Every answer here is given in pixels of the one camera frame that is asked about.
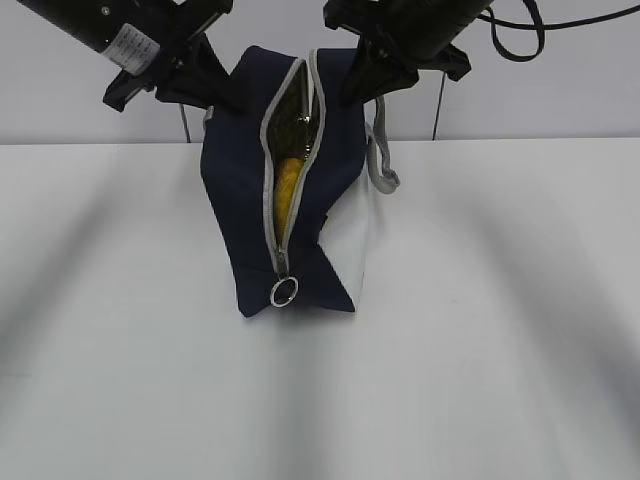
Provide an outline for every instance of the zipper pull ring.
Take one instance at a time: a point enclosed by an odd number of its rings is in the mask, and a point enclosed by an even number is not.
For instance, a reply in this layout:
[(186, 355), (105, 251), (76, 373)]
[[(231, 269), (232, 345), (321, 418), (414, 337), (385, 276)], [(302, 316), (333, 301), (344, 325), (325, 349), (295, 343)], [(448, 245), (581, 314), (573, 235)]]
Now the zipper pull ring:
[(285, 277), (278, 280), (271, 289), (271, 305), (276, 308), (286, 307), (298, 296), (298, 288), (296, 277)]

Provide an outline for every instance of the yellow object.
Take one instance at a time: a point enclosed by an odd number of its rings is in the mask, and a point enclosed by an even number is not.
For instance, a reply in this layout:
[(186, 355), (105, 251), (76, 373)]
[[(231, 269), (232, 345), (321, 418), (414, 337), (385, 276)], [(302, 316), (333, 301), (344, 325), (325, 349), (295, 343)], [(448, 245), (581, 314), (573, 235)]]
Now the yellow object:
[(300, 177), (304, 162), (299, 158), (287, 158), (278, 162), (276, 168), (276, 191), (274, 195), (275, 227), (278, 243), (282, 243), (287, 228), (287, 217), (291, 208), (293, 191)]

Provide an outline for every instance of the gray zipper trim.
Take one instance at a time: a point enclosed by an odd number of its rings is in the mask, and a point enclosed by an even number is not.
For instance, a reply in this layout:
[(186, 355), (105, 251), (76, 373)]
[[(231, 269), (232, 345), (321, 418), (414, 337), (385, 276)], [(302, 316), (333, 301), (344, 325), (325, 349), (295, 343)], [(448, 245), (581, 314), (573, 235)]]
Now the gray zipper trim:
[(318, 151), (320, 150), (320, 145), (322, 145), (322, 138), (324, 137), (324, 128), (327, 117), (327, 106), (325, 104), (324, 89), (322, 88), (320, 73), (318, 72), (317, 50), (312, 50), (309, 54), (309, 69), (311, 71), (311, 78), (315, 87), (315, 93), (318, 95), (320, 120), (318, 122), (318, 133), (316, 135), (315, 141), (313, 142), (311, 153), (309, 154), (309, 158), (300, 171), (300, 177), (298, 177), (295, 189), (293, 190), (293, 199), (291, 201), (291, 207), (289, 209), (289, 216), (287, 217), (287, 226), (284, 232), (284, 237), (282, 239), (282, 253), (285, 257), (287, 272), (289, 271), (289, 240), (291, 240), (291, 233), (293, 232), (293, 227), (296, 223), (296, 219), (298, 218), (298, 211), (300, 210), (300, 202), (302, 201), (302, 193), (304, 190), (304, 182), (307, 178), (307, 173), (309, 173), (309, 170), (311, 170), (311, 167), (316, 161)]
[(273, 224), (273, 184), (274, 184), (274, 165), (273, 158), (271, 158), (271, 150), (269, 150), (269, 142), (267, 140), (267, 132), (269, 128), (269, 122), (271, 121), (271, 117), (273, 116), (273, 112), (275, 111), (278, 103), (282, 100), (287, 88), (291, 84), (293, 77), (295, 77), (300, 65), (304, 63), (304, 60), (301, 58), (296, 59), (286, 77), (284, 78), (282, 85), (276, 92), (275, 97), (271, 100), (267, 111), (264, 114), (264, 118), (262, 119), (262, 124), (260, 125), (260, 142), (262, 143), (262, 148), (265, 153), (265, 162), (264, 162), (264, 187), (262, 190), (262, 218), (264, 222), (264, 234), (265, 239), (267, 241), (267, 246), (269, 247), (269, 253), (271, 254), (271, 261), (273, 263), (273, 269), (278, 274), (286, 274), (288, 270), (288, 260), (286, 259), (286, 253), (281, 252), (278, 249), (278, 241), (276, 240), (276, 229)]

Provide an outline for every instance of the label sticker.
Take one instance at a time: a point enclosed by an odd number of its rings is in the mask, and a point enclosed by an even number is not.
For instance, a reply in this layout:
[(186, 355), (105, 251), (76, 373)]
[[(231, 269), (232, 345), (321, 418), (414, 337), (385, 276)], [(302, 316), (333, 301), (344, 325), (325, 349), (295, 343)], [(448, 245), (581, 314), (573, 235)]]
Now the label sticker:
[(151, 65), (159, 51), (159, 43), (125, 23), (102, 55), (131, 75), (140, 75)]

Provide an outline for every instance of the black cable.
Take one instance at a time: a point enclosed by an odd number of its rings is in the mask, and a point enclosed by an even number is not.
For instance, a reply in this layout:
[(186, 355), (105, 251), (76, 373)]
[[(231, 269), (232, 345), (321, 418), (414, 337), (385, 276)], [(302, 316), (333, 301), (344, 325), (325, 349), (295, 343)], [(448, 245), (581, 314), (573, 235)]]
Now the black cable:
[(187, 139), (187, 143), (191, 143), (191, 132), (189, 132), (189, 123), (187, 122), (187, 114), (184, 111), (183, 104), (180, 104), (180, 117), (182, 117), (182, 126), (184, 128), (184, 136)]
[[(640, 12), (640, 5), (636, 5), (635, 7), (625, 8), (624, 10), (609, 13), (607, 15), (600, 15), (598, 17), (584, 18), (582, 20), (574, 20), (571, 22), (545, 24), (543, 28), (545, 31), (550, 32), (552, 30), (564, 30), (567, 28), (584, 27), (586, 25), (594, 25), (596, 23), (603, 23), (603, 22), (608, 22), (610, 20), (616, 20), (618, 18), (626, 17), (628, 15), (632, 15), (638, 12)], [(496, 25), (499, 25), (501, 27), (512, 28), (514, 30), (537, 30), (539, 28), (539, 27), (536, 27), (535, 25), (530, 25), (526, 23), (507, 22), (506, 20), (501, 20), (499, 18), (492, 19), (490, 15), (480, 15), (478, 18), (485, 22), (495, 23)]]
[(529, 15), (531, 15), (531, 19), (533, 20), (533, 27), (535, 27), (536, 35), (538, 36), (538, 49), (532, 55), (517, 55), (507, 49), (500, 39), (498, 38), (498, 27), (496, 24), (496, 16), (493, 13), (493, 9), (491, 7), (487, 7), (487, 12), (489, 12), (489, 17), (491, 18), (491, 39), (493, 40), (493, 46), (496, 47), (496, 50), (500, 55), (502, 55), (507, 60), (511, 60), (512, 62), (530, 62), (534, 58), (538, 57), (542, 51), (544, 50), (544, 46), (546, 43), (546, 32), (544, 30), (544, 22), (542, 21), (542, 15), (540, 14), (540, 10), (538, 9), (538, 4), (536, 0), (522, 0), (524, 2), (525, 7), (529, 11)]
[(438, 124), (440, 123), (440, 110), (442, 110), (442, 97), (444, 96), (444, 84), (447, 80), (447, 74), (442, 72), (442, 82), (440, 83), (440, 95), (438, 95), (438, 109), (436, 110), (436, 119), (433, 122), (433, 135), (431, 140), (435, 142), (438, 136)]

